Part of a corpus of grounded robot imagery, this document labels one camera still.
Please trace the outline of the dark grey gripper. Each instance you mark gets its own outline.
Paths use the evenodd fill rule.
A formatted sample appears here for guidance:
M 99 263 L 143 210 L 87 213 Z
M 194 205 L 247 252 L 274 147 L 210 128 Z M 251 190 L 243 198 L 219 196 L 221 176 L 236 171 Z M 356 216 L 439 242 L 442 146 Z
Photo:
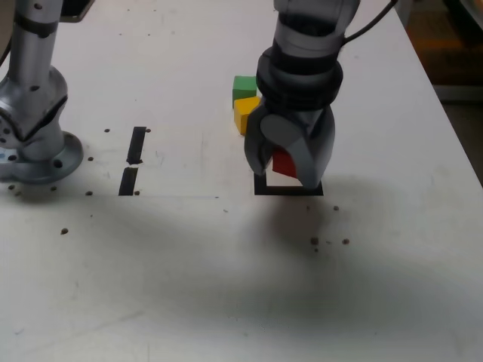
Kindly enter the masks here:
M 334 117 L 329 108 L 297 111 L 255 109 L 245 134 L 245 157 L 252 171 L 262 176 L 272 158 L 273 144 L 291 157 L 297 179 L 315 189 L 331 159 L 335 138 Z

